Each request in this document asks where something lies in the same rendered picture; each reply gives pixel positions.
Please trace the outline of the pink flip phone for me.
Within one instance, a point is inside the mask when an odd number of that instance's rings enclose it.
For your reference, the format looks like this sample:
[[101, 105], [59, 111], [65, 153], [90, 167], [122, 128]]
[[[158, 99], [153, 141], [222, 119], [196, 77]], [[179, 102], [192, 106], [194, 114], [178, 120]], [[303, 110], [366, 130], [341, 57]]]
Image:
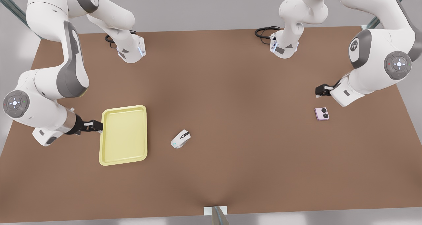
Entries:
[[328, 110], [326, 107], [315, 108], [315, 115], [318, 121], [327, 121], [330, 119]]

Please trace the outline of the white computer mouse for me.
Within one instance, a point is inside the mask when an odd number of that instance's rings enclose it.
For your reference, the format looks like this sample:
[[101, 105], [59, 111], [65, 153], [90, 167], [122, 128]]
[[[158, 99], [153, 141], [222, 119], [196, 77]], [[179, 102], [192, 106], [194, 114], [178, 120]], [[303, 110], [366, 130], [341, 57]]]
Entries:
[[171, 146], [173, 148], [181, 148], [189, 139], [191, 138], [190, 132], [187, 130], [182, 130], [178, 135], [173, 138], [171, 141]]

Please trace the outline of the yellow rectangular tray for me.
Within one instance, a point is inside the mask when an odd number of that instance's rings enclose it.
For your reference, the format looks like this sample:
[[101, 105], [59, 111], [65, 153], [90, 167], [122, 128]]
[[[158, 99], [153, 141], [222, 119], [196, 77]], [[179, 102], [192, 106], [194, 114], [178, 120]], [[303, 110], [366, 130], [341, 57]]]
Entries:
[[138, 162], [148, 154], [147, 110], [143, 105], [110, 108], [102, 113], [99, 163]]

